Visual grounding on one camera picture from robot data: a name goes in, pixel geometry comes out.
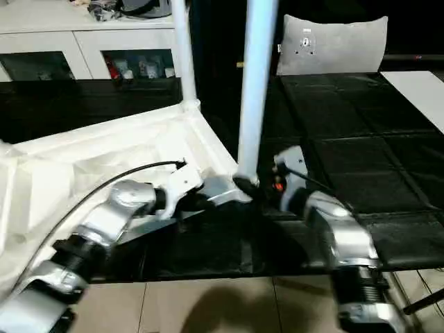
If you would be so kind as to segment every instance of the white cabinet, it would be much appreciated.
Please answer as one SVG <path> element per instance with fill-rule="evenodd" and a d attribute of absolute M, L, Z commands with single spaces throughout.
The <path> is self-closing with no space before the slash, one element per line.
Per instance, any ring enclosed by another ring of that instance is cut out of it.
<path fill-rule="evenodd" d="M 122 77 L 125 66 L 134 78 L 146 68 L 157 70 L 151 78 L 180 76 L 172 15 L 96 22 L 66 0 L 14 0 L 0 10 L 0 82 L 109 79 L 110 68 Z"/>
<path fill-rule="evenodd" d="M 0 34 L 0 82 L 91 79 L 71 31 Z"/>
<path fill-rule="evenodd" d="M 139 64 L 146 63 L 157 68 L 159 77 L 165 76 L 165 69 L 169 75 L 173 69 L 180 76 L 173 29 L 75 31 L 74 35 L 92 78 L 111 78 L 108 66 L 119 62 L 131 69 L 134 77 L 143 76 Z"/>

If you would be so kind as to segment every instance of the orange light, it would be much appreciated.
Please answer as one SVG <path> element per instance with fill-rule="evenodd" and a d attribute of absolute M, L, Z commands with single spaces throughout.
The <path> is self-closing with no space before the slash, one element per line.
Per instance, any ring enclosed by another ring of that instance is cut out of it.
<path fill-rule="evenodd" d="M 279 192 L 284 191 L 284 187 L 280 183 L 275 184 L 275 189 L 277 189 Z"/>

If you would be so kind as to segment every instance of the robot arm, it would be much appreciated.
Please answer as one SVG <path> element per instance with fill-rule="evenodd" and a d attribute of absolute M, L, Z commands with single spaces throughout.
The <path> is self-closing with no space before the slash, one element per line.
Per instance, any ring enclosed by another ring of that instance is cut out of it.
<path fill-rule="evenodd" d="M 306 174 L 301 156 L 293 147 L 275 158 L 275 176 L 285 179 L 285 188 L 278 187 L 285 189 L 280 208 L 304 216 L 313 232 L 330 272 L 339 325 L 346 332 L 405 332 L 397 309 L 384 297 L 389 286 L 370 233 L 337 198 L 309 191 L 301 177 L 289 173 Z"/>
<path fill-rule="evenodd" d="M 75 318 L 70 306 L 80 300 L 133 217 L 170 219 L 178 201 L 202 184 L 189 165 L 172 173 L 159 188 L 133 180 L 115 183 L 106 201 L 68 239 L 56 241 L 53 257 L 42 262 L 2 305 L 0 332 L 67 332 Z"/>

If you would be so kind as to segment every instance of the glass cabinet door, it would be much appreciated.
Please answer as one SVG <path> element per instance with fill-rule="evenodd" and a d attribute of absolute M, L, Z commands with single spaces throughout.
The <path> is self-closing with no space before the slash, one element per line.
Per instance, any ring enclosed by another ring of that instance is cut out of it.
<path fill-rule="evenodd" d="M 0 34 L 0 82 L 91 78 L 71 31 Z"/>
<path fill-rule="evenodd" d="M 176 77 L 171 50 L 102 51 L 111 78 Z"/>
<path fill-rule="evenodd" d="M 0 54 L 0 63 L 13 81 L 74 79 L 61 51 Z"/>
<path fill-rule="evenodd" d="M 174 29 L 76 31 L 92 78 L 180 77 Z"/>

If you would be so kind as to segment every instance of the white countertop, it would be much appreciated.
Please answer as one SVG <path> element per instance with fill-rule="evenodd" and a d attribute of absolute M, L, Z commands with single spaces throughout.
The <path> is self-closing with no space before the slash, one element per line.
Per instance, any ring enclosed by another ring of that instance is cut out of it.
<path fill-rule="evenodd" d="M 97 22 L 87 7 L 68 0 L 12 0 L 0 7 L 0 33 L 173 28 L 173 17 Z"/>
<path fill-rule="evenodd" d="M 386 71 L 382 75 L 444 133 L 444 82 L 429 71 Z"/>

